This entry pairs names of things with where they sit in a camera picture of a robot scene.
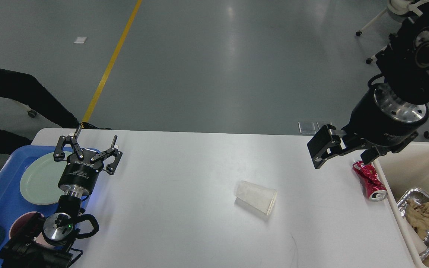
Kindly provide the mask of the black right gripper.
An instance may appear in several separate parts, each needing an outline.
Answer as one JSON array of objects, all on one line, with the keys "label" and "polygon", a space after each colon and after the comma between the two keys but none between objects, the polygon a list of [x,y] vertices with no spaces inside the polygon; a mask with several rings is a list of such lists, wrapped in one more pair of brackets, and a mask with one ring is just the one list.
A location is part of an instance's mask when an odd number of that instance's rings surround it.
[{"label": "black right gripper", "polygon": [[388,83],[376,83],[354,108],[343,130],[323,125],[308,142],[308,151],[315,169],[333,157],[356,150],[363,165],[390,151],[398,153],[418,136],[417,129],[429,117],[427,105],[403,101]]}]

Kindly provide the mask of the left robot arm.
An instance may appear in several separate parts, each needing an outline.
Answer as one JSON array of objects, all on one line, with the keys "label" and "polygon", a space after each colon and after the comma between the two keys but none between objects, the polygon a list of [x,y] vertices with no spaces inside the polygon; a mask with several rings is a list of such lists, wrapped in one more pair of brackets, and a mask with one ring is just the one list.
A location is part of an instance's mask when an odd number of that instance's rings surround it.
[{"label": "left robot arm", "polygon": [[77,138],[83,125],[73,135],[58,139],[53,159],[64,162],[58,182],[63,194],[55,213],[43,217],[35,213],[0,250],[3,268],[69,268],[83,254],[73,248],[76,240],[88,239],[100,229],[96,218],[82,207],[95,188],[102,171],[113,175],[123,153],[116,145],[117,136],[107,150],[98,152],[79,146]]}]

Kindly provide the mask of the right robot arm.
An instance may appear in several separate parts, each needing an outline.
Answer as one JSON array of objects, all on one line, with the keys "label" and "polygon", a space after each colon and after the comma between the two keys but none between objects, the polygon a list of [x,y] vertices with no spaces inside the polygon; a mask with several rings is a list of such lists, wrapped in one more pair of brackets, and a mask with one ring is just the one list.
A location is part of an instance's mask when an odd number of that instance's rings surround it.
[{"label": "right robot arm", "polygon": [[407,17],[376,54],[380,74],[338,130],[326,124],[308,142],[315,169],[336,156],[362,150],[365,164],[389,152],[402,151],[429,117],[429,3],[422,14]]}]

